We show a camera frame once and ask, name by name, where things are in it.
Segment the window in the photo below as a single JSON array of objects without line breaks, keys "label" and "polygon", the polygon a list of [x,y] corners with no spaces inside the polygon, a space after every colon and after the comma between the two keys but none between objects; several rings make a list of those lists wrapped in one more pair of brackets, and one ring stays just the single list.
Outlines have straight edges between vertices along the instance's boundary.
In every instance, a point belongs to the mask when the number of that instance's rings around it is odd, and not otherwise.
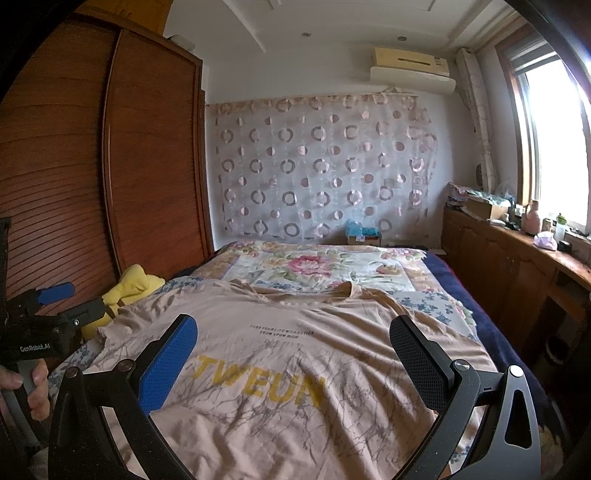
[{"label": "window", "polygon": [[562,213],[591,229],[586,96],[562,60],[531,27],[497,45],[512,98],[518,144],[518,200],[540,201],[540,213]]}]

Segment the beige t-shirt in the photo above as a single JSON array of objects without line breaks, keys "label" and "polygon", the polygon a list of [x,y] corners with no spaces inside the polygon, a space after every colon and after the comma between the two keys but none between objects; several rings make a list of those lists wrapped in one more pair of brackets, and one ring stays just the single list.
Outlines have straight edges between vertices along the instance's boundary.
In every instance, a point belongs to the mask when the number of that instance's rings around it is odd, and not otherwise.
[{"label": "beige t-shirt", "polygon": [[[180,313],[195,318],[199,340],[151,417],[198,480],[390,479],[436,418],[389,342],[391,320],[407,311],[351,283],[317,295],[238,281],[164,293],[102,329],[105,350],[88,371],[136,358]],[[480,344],[411,315],[452,359],[495,371]],[[130,470],[143,475],[108,419]],[[474,414],[463,446],[478,421]]]}]

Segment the yellow plush toy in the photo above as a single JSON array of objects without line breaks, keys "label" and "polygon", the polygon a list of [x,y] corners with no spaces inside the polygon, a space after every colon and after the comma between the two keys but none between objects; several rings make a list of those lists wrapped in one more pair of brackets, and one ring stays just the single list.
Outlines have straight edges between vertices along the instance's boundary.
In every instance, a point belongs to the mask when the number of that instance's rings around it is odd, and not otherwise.
[{"label": "yellow plush toy", "polygon": [[155,275],[146,275],[144,269],[135,264],[121,275],[119,283],[103,295],[103,302],[107,313],[100,320],[82,327],[84,340],[90,340],[96,335],[98,327],[110,323],[119,313],[119,307],[141,300],[164,285],[164,279]]}]

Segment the curtain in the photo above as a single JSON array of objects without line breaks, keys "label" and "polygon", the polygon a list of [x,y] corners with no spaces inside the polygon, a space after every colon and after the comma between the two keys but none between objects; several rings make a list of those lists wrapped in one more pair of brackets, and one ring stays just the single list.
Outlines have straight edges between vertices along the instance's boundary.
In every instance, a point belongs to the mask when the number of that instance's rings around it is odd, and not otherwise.
[{"label": "curtain", "polygon": [[491,126],[488,98],[482,80],[482,72],[476,56],[461,48],[456,54],[457,66],[465,87],[468,107],[478,145],[478,158],[482,169],[482,187],[485,192],[494,192],[497,185],[495,163],[491,152]]},{"label": "curtain", "polygon": [[437,139],[411,95],[326,95],[209,106],[232,235],[327,242],[345,222],[423,242]]}]

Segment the finger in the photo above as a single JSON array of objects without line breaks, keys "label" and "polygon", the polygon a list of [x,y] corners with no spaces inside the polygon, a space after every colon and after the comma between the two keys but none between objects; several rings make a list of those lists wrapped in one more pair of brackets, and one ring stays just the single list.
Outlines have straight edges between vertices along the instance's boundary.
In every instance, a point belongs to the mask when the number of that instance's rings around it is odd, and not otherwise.
[{"label": "finger", "polygon": [[42,405],[45,400],[47,400],[47,396],[49,394],[49,383],[47,379],[43,381],[41,385],[39,385],[35,390],[31,392],[31,394],[27,398],[27,403],[31,408],[37,408],[38,406]]},{"label": "finger", "polygon": [[40,358],[37,366],[33,369],[33,373],[31,374],[33,377],[33,383],[36,386],[41,385],[43,381],[47,379],[47,375],[49,375],[47,364],[43,358]]},{"label": "finger", "polygon": [[43,402],[37,408],[31,410],[31,418],[37,421],[45,420],[49,416],[49,410],[49,400],[46,399],[45,402]]},{"label": "finger", "polygon": [[22,377],[0,365],[0,388],[5,390],[16,390],[22,385]]}]

